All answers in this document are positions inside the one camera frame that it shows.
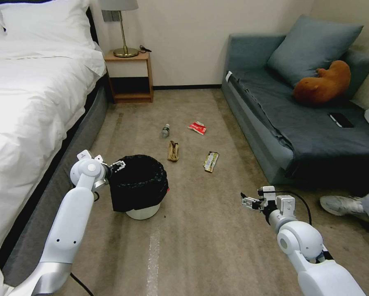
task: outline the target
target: snack wrapper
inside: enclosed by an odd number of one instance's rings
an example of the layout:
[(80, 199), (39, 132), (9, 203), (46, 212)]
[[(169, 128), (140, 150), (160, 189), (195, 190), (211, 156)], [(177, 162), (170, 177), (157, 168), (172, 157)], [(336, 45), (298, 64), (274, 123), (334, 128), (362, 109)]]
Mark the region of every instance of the snack wrapper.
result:
[(206, 132), (206, 127), (203, 123), (200, 123), (199, 121), (195, 121), (194, 123), (190, 124), (188, 128), (201, 135), (204, 135)]
[(218, 158), (217, 152), (212, 152), (212, 151), (209, 152), (208, 157), (206, 158), (204, 162), (205, 171), (209, 173), (213, 173), (213, 168), (216, 165), (217, 158)]

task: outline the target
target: nightstand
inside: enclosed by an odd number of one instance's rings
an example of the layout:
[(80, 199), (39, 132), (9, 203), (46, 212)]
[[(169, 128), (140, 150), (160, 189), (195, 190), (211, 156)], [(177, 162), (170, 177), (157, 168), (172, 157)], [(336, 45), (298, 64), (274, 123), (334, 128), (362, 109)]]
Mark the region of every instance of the nightstand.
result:
[(118, 58), (110, 51), (105, 55), (105, 61), (115, 103), (153, 102), (153, 77), (148, 52)]

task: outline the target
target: bed frame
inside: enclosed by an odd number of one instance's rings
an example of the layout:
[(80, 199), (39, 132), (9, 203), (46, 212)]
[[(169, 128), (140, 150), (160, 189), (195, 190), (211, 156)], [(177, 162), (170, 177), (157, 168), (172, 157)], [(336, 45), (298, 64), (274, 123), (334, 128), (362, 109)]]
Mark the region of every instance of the bed frame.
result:
[[(91, 36), (98, 43), (91, 10)], [(5, 283), (17, 286), (35, 269), (44, 242), (65, 194), (72, 188), (69, 171), (76, 155), (91, 148), (106, 116), (109, 97), (107, 75), (98, 80), (87, 96), (86, 112), (67, 132), (62, 148), (54, 157), (42, 180), (18, 215), (0, 249), (0, 268)]]

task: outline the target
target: sofa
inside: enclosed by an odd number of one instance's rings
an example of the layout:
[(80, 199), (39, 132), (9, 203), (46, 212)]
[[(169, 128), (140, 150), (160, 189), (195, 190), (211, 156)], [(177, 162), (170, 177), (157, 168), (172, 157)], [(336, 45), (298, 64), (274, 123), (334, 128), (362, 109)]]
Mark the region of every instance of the sofa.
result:
[[(341, 58), (352, 73), (345, 98), (306, 107), (293, 99), (293, 87), (267, 67), (284, 39), (284, 35), (230, 35), (221, 88), (268, 182), (369, 181), (369, 124), (364, 110), (349, 101), (369, 73), (369, 56), (349, 49)], [(343, 113), (355, 127), (340, 129), (329, 112)], [(303, 139), (297, 144), (306, 148), (302, 154), (291, 137), (297, 142)]]

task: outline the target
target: table lamp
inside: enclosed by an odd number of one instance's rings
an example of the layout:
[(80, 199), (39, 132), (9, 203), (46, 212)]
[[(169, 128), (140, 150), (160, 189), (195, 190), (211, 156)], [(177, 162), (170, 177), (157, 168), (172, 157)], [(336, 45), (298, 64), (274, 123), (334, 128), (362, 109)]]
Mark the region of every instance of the table lamp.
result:
[(118, 18), (121, 25), (121, 34), (123, 36), (123, 48), (115, 49), (113, 54), (120, 58), (129, 58), (138, 55), (138, 50), (133, 48), (128, 48), (125, 43), (124, 27), (123, 27), (123, 17), (121, 16), (121, 11), (123, 10), (134, 10), (138, 8), (138, 2), (136, 0), (100, 0), (101, 9), (111, 12), (118, 11)]

